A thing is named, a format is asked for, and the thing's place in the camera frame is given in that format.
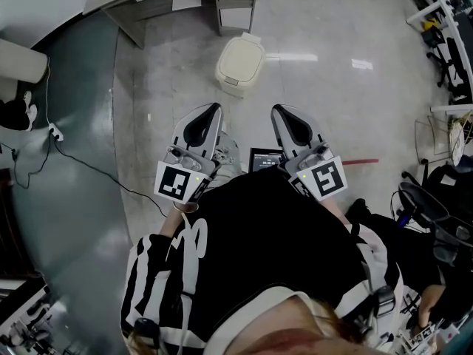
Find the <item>white cylindrical pedestal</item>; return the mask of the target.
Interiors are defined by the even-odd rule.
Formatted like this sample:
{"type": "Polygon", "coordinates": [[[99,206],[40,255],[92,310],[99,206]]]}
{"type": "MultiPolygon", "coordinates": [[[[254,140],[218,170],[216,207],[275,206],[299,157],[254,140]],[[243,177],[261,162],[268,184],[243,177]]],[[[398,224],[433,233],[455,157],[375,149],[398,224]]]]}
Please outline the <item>white cylindrical pedestal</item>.
{"type": "Polygon", "coordinates": [[[0,38],[0,77],[37,84],[47,67],[47,55],[0,38]]]}

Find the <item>black white striped shirt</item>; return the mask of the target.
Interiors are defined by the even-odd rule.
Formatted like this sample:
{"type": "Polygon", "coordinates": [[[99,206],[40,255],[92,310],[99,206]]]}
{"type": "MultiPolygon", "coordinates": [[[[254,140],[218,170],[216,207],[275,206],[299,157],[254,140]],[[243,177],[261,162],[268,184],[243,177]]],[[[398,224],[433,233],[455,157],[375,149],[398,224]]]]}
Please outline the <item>black white striped shirt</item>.
{"type": "Polygon", "coordinates": [[[197,204],[173,238],[130,251],[120,328],[131,355],[247,355],[255,320],[291,297],[350,355],[390,349],[404,279],[373,230],[345,226],[276,167],[197,204]]]}

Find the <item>cream pedal trash bin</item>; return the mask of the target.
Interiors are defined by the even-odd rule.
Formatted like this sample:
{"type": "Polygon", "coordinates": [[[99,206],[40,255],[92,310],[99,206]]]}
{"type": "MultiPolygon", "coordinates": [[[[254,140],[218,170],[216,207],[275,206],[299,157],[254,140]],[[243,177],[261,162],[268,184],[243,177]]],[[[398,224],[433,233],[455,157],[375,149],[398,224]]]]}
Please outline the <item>cream pedal trash bin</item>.
{"type": "Polygon", "coordinates": [[[265,60],[261,38],[243,33],[225,45],[216,65],[215,77],[224,92],[244,98],[258,80],[265,60]]]}

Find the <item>light ripped jeans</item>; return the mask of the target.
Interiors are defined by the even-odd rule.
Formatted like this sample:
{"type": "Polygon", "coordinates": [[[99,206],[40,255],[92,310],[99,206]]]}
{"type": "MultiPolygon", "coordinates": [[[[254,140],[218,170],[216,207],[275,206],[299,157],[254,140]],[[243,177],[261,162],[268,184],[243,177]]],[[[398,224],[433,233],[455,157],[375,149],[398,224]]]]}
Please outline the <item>light ripped jeans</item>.
{"type": "Polygon", "coordinates": [[[226,183],[243,174],[239,147],[224,131],[221,131],[219,144],[216,145],[213,159],[220,164],[214,181],[226,183]]]}

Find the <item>white office desk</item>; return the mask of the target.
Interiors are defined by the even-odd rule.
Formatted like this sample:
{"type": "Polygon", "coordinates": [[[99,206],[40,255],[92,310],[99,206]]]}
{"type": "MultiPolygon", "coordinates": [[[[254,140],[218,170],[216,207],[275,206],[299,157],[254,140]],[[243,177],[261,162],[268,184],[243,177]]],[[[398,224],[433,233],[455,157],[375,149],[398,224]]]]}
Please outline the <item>white office desk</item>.
{"type": "Polygon", "coordinates": [[[453,104],[449,104],[446,106],[439,106],[436,108],[431,108],[432,112],[445,112],[448,114],[453,114],[456,112],[473,112],[473,67],[470,62],[469,54],[466,50],[466,42],[464,39],[465,36],[462,37],[459,31],[460,22],[454,15],[454,10],[450,4],[449,0],[433,0],[431,4],[427,7],[419,10],[418,12],[412,14],[410,17],[406,19],[406,23],[409,25],[413,25],[417,23],[421,19],[424,19],[429,14],[435,12],[436,10],[440,10],[443,15],[444,19],[442,20],[442,24],[447,26],[449,29],[449,33],[452,35],[452,39],[454,40],[457,50],[459,52],[461,64],[466,71],[467,80],[469,83],[469,96],[466,97],[467,101],[470,102],[468,104],[458,104],[457,102],[463,98],[463,96],[459,97],[453,104]]]}

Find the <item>small black display device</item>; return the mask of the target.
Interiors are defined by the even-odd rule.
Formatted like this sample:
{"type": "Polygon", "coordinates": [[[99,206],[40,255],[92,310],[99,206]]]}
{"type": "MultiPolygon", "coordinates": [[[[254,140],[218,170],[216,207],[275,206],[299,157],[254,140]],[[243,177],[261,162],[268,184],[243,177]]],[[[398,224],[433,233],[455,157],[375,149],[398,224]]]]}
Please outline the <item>small black display device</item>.
{"type": "Polygon", "coordinates": [[[280,149],[251,148],[249,172],[256,172],[280,164],[285,160],[285,154],[280,149]]]}

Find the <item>person's left forearm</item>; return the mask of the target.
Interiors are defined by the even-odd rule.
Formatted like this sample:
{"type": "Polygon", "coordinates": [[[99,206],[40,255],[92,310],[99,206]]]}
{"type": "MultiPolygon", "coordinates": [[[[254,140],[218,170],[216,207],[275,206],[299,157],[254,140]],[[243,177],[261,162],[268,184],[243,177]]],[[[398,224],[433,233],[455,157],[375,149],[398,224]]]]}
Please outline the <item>person's left forearm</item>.
{"type": "Polygon", "coordinates": [[[173,202],[172,208],[161,227],[160,235],[173,238],[177,228],[183,222],[184,216],[195,212],[198,208],[199,205],[197,203],[182,204],[173,202]]]}

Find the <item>person's neck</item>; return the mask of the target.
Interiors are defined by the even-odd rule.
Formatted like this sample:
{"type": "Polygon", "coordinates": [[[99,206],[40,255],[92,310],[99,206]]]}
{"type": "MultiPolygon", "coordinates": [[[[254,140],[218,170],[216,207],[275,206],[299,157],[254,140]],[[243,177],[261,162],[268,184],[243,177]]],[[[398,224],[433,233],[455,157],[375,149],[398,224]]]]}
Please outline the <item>person's neck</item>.
{"type": "Polygon", "coordinates": [[[247,355],[350,355],[350,343],[327,339],[298,297],[266,311],[252,325],[255,340],[247,355]]]}

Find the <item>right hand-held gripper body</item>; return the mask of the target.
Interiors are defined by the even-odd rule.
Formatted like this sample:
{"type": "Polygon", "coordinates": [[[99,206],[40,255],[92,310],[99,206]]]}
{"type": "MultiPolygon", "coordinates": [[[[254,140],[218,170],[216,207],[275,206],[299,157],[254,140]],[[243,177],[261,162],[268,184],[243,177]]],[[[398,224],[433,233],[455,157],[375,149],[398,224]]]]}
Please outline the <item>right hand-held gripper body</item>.
{"type": "Polygon", "coordinates": [[[296,151],[283,146],[285,154],[278,168],[287,182],[302,196],[321,202],[347,188],[341,158],[335,156],[326,141],[309,143],[296,151]]]}

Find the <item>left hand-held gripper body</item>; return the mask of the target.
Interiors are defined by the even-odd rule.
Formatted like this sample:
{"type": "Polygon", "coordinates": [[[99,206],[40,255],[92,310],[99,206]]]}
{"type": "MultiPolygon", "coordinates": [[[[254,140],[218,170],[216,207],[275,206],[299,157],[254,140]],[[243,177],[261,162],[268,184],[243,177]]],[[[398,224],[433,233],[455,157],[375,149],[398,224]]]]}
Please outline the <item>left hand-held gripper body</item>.
{"type": "Polygon", "coordinates": [[[154,193],[175,203],[196,203],[220,167],[216,160],[170,145],[158,162],[154,193]]]}

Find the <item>person's right forearm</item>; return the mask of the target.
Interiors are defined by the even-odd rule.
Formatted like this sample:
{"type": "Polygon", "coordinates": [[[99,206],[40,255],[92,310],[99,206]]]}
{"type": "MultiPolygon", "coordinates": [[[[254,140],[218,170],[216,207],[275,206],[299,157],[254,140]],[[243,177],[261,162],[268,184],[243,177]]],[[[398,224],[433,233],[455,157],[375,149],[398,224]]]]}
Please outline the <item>person's right forearm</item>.
{"type": "Polygon", "coordinates": [[[323,205],[323,207],[325,207],[330,213],[337,217],[345,226],[351,225],[334,199],[327,198],[321,202],[321,205],[323,205]]]}

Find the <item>black office chair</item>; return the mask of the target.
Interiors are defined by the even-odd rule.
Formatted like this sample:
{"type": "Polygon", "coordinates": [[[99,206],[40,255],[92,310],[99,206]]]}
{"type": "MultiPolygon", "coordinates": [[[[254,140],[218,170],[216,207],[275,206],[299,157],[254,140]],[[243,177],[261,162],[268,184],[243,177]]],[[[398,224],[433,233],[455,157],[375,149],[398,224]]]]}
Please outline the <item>black office chair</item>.
{"type": "Polygon", "coordinates": [[[425,165],[421,182],[408,172],[401,177],[398,226],[414,220],[429,230],[438,261],[473,272],[473,170],[460,173],[446,164],[430,172],[425,165]]]}
{"type": "Polygon", "coordinates": [[[442,32],[437,27],[432,26],[428,30],[424,30],[421,37],[428,48],[432,49],[426,54],[426,57],[436,60],[440,65],[446,64],[446,59],[439,48],[440,44],[446,43],[442,32]]]}
{"type": "Polygon", "coordinates": [[[464,97],[469,101],[473,101],[472,91],[469,83],[469,78],[467,71],[463,67],[463,62],[460,57],[459,50],[455,43],[455,40],[451,37],[446,39],[446,46],[449,51],[449,60],[446,60],[443,53],[437,47],[438,57],[437,62],[440,65],[440,80],[437,82],[438,87],[442,87],[445,79],[448,81],[448,91],[456,97],[464,97]],[[452,77],[450,76],[449,69],[452,68],[455,72],[455,77],[460,79],[460,83],[454,85],[452,82],[452,77]]]}

